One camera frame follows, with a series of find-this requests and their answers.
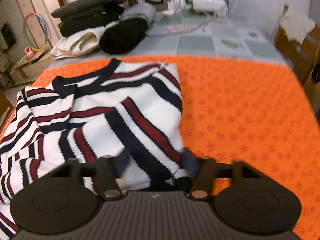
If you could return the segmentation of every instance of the pink toy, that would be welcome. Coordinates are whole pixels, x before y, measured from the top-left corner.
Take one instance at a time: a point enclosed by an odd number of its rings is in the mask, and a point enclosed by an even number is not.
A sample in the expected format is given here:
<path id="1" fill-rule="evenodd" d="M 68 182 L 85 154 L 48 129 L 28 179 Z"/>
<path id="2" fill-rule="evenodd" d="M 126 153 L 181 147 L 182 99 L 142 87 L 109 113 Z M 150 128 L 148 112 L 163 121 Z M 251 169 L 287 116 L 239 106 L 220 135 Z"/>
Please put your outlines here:
<path id="1" fill-rule="evenodd" d="M 35 53 L 32 51 L 30 47 L 26 47 L 24 49 L 24 53 L 27 55 L 27 59 L 32 59 L 35 56 Z"/>

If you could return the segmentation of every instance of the metal screw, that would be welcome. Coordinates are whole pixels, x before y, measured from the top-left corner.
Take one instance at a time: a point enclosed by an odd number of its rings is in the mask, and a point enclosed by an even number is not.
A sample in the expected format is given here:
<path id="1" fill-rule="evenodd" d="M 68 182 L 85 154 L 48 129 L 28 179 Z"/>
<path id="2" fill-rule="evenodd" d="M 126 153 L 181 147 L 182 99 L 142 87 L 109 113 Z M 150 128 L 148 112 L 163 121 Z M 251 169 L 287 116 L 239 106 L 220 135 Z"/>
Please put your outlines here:
<path id="1" fill-rule="evenodd" d="M 104 195 L 106 197 L 114 198 L 114 197 L 118 197 L 120 195 L 120 192 L 116 189 L 109 189 L 104 192 Z"/>
<path id="2" fill-rule="evenodd" d="M 205 198 L 208 196 L 208 194 L 203 190 L 195 190 L 191 194 L 194 198 Z"/>

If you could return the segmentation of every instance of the striped sweater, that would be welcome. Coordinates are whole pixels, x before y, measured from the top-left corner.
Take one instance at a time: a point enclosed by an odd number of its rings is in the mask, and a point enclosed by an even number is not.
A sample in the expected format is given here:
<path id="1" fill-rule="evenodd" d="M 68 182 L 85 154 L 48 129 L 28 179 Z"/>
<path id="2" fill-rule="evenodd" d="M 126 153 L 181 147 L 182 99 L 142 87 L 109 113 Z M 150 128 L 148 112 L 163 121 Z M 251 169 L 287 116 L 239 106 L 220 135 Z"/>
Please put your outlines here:
<path id="1" fill-rule="evenodd" d="M 124 63 L 46 88 L 26 87 L 0 144 L 0 239 L 17 229 L 10 201 L 24 186 L 69 158 L 92 162 L 132 149 L 117 179 L 122 190 L 182 189 L 181 91 L 175 65 Z M 84 185 L 93 190 L 92 180 Z"/>

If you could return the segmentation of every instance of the red stripe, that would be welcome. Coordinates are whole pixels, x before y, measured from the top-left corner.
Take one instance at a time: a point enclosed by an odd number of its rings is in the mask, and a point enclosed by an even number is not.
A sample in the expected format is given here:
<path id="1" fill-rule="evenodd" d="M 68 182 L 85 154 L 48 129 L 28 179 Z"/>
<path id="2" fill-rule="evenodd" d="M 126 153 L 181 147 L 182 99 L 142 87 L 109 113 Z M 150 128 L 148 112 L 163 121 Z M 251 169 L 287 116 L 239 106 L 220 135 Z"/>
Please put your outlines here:
<path id="1" fill-rule="evenodd" d="M 2 214 L 0 212 L 0 218 L 9 226 L 11 227 L 14 231 L 18 232 L 19 231 L 19 228 L 14 224 L 12 223 L 4 214 Z"/>
<path id="2" fill-rule="evenodd" d="M 36 121 L 37 122 L 50 122 L 52 119 L 64 118 L 70 113 L 70 110 L 71 109 L 69 108 L 68 110 L 63 111 L 61 113 L 56 113 L 53 115 L 39 116 L 39 117 L 36 117 Z"/>
<path id="3" fill-rule="evenodd" d="M 85 111 L 76 111 L 71 113 L 70 118 L 84 118 L 84 117 L 95 116 L 97 114 L 103 114 L 105 112 L 109 112 L 111 109 L 112 107 L 95 107 Z"/>
<path id="4" fill-rule="evenodd" d="M 38 178 L 37 170 L 39 168 L 41 160 L 33 159 L 30 163 L 30 174 L 32 181 L 35 181 Z"/>
<path id="5" fill-rule="evenodd" d="M 144 133 L 151 139 L 153 139 L 161 148 L 164 150 L 164 153 L 167 154 L 173 161 L 180 163 L 181 157 L 180 154 L 174 150 L 170 142 L 159 132 L 149 121 L 137 110 L 135 103 L 131 98 L 127 98 L 123 105 L 126 106 L 126 109 L 134 122 L 143 130 Z"/>
<path id="6" fill-rule="evenodd" d="M 9 173 L 9 176 L 8 176 L 8 179 L 7 179 L 7 187 L 8 187 L 10 195 L 13 197 L 14 193 L 13 193 L 13 190 L 12 190 L 11 185 L 10 185 L 10 177 L 11 177 L 11 173 Z"/>
<path id="7" fill-rule="evenodd" d="M 43 137 L 41 137 L 38 140 L 38 154 L 39 154 L 39 160 L 43 161 L 44 157 L 43 157 Z"/>
<path id="8" fill-rule="evenodd" d="M 19 155 L 19 153 L 15 153 L 14 154 L 14 161 L 17 161 L 18 159 L 20 159 L 20 155 Z"/>
<path id="9" fill-rule="evenodd" d="M 6 137 L 4 137 L 4 138 L 2 139 L 2 142 L 5 142 L 5 141 L 8 141 L 8 140 L 12 139 L 12 138 L 16 135 L 18 129 L 19 129 L 20 127 L 22 127 L 22 126 L 28 121 L 29 117 L 32 116 L 32 115 L 33 115 L 33 113 L 30 113 L 30 114 L 28 114 L 27 117 L 25 117 L 24 119 L 22 119 L 22 120 L 18 123 L 18 126 L 17 126 L 16 130 L 15 130 L 13 133 L 11 133 L 11 134 L 7 135 Z"/>
<path id="10" fill-rule="evenodd" d="M 115 74 L 111 75 L 110 79 L 133 77 L 133 76 L 139 75 L 139 74 L 147 71 L 148 69 L 154 68 L 154 67 L 160 68 L 160 64 L 146 65 L 146 66 L 139 68 L 139 69 L 132 71 L 132 72 L 115 73 Z"/>
<path id="11" fill-rule="evenodd" d="M 174 76 L 172 76 L 166 69 L 161 69 L 159 71 L 162 75 L 164 75 L 167 79 L 169 79 L 169 81 L 174 84 L 177 89 L 179 89 L 179 91 L 181 91 L 181 88 L 180 88 L 180 84 L 179 82 L 176 80 L 176 78 Z"/>
<path id="12" fill-rule="evenodd" d="M 5 203 L 4 203 L 4 200 L 3 200 L 2 196 L 1 196 L 1 194 L 0 194 L 0 202 L 1 202 L 2 204 L 5 204 Z"/>
<path id="13" fill-rule="evenodd" d="M 36 136 L 36 133 L 38 133 L 38 132 L 41 132 L 40 128 L 35 129 L 35 131 L 34 131 L 33 135 L 31 136 L 30 140 L 28 140 L 21 149 L 23 149 L 24 147 L 27 147 L 32 142 L 33 138 Z"/>
<path id="14" fill-rule="evenodd" d="M 54 90 L 52 90 L 52 89 L 37 88 L 37 89 L 27 91 L 27 97 L 31 97 L 31 96 L 41 94 L 41 93 L 48 93 L 48 92 L 55 93 Z"/>
<path id="15" fill-rule="evenodd" d="M 79 127 L 75 131 L 74 136 L 75 136 L 76 144 L 78 145 L 80 151 L 84 155 L 84 158 L 86 159 L 86 161 L 89 163 L 94 162 L 96 157 L 92 152 L 91 148 L 89 147 L 89 145 L 87 144 L 87 142 L 85 141 L 81 127 Z"/>

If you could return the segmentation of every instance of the dark gray folded clothing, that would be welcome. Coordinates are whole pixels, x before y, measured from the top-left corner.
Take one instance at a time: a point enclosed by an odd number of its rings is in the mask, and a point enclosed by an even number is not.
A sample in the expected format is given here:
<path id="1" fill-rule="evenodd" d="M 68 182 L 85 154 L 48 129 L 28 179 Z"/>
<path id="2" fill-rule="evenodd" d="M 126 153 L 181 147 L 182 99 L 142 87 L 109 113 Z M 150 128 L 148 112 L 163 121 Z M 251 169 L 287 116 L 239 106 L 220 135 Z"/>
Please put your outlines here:
<path id="1" fill-rule="evenodd" d="M 75 13 L 75 14 L 63 16 L 60 19 L 61 19 L 62 22 L 65 23 L 65 22 L 70 21 L 70 20 L 80 19 L 80 18 L 84 18 L 84 17 L 90 16 L 90 15 L 95 15 L 95 14 L 101 14 L 101 13 L 103 13 L 105 11 L 106 10 L 103 7 L 103 5 L 99 5 L 99 6 L 92 7 L 92 8 L 89 8 L 87 10 Z"/>
<path id="2" fill-rule="evenodd" d="M 54 12 L 52 12 L 51 15 L 53 18 L 60 18 L 64 16 L 70 16 L 84 10 L 88 10 L 92 7 L 97 7 L 105 3 L 123 3 L 124 1 L 126 0 L 77 0 L 56 9 Z"/>

